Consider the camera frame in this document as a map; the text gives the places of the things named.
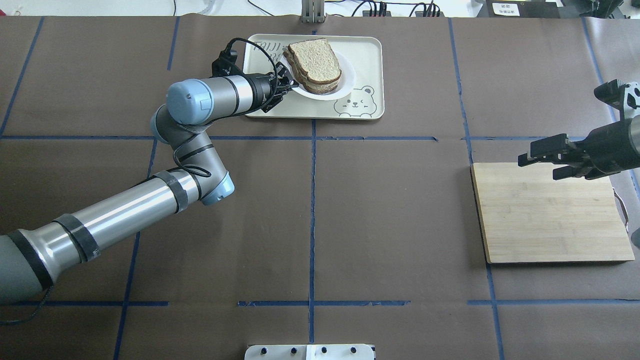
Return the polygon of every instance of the white serving tray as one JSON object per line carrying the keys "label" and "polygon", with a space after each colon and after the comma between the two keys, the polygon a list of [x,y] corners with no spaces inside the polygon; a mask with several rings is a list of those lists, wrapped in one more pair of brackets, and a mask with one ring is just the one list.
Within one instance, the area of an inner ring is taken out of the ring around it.
{"label": "white serving tray", "polygon": [[[342,53],[353,64],[357,75],[353,91],[335,101],[313,100],[292,91],[285,95],[282,102],[268,113],[258,110],[247,116],[297,119],[379,119],[385,112],[385,94],[382,75],[382,45],[378,39],[372,37],[255,34],[249,40],[262,46],[277,61],[282,55],[282,51],[292,42],[313,38],[327,39],[333,50]],[[244,49],[243,71],[247,74],[267,73],[273,72],[273,68],[262,52],[247,44]]]}

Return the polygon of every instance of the white plate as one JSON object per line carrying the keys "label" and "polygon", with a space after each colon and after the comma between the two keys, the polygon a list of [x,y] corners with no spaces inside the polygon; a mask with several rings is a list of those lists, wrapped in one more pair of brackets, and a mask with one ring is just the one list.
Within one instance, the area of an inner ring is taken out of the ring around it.
{"label": "white plate", "polygon": [[[326,94],[313,94],[308,92],[302,84],[299,87],[293,88],[293,91],[298,94],[308,97],[309,99],[314,100],[324,100],[324,101],[333,101],[337,99],[341,99],[351,93],[353,87],[356,85],[356,70],[353,68],[351,62],[342,54],[334,51],[335,57],[338,58],[338,63],[340,64],[340,69],[342,70],[342,75],[340,75],[340,80],[338,80],[338,87],[333,91],[328,92]],[[291,65],[287,62],[287,58],[283,56],[280,57],[280,62],[289,69],[289,72],[293,75],[293,71],[291,70]]]}

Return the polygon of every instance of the bread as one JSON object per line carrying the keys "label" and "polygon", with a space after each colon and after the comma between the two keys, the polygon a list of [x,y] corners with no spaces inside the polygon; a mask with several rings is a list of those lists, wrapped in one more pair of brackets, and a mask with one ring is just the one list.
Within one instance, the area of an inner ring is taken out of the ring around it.
{"label": "bread", "polygon": [[326,94],[338,87],[340,63],[325,38],[289,44],[284,51],[293,76],[313,94]]}

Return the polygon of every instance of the wooden cutting board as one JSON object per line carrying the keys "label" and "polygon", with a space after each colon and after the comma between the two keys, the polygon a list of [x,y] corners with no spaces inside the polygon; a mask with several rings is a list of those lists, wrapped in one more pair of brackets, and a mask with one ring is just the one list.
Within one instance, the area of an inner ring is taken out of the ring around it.
{"label": "wooden cutting board", "polygon": [[487,262],[634,260],[609,178],[555,181],[555,167],[473,164]]}

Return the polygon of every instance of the robotic arm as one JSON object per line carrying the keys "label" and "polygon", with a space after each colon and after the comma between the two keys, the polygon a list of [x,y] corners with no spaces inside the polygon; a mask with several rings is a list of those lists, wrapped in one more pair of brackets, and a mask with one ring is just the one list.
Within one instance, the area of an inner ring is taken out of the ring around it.
{"label": "robotic arm", "polygon": [[567,165],[554,169],[554,180],[584,177],[587,180],[640,167],[640,88],[637,83],[613,80],[593,90],[595,97],[620,111],[620,121],[592,130],[581,141],[558,134],[531,143],[518,157],[523,167],[533,163]]}
{"label": "robotic arm", "polygon": [[205,130],[217,119],[258,109],[267,112],[298,86],[289,71],[271,58],[273,72],[244,74],[231,50],[238,40],[255,45],[231,40],[213,62],[211,78],[171,85],[166,104],[151,118],[154,136],[172,147],[177,168],[39,229],[0,236],[0,304],[50,288],[62,271],[95,259],[102,250],[193,202],[211,205],[234,191]]}

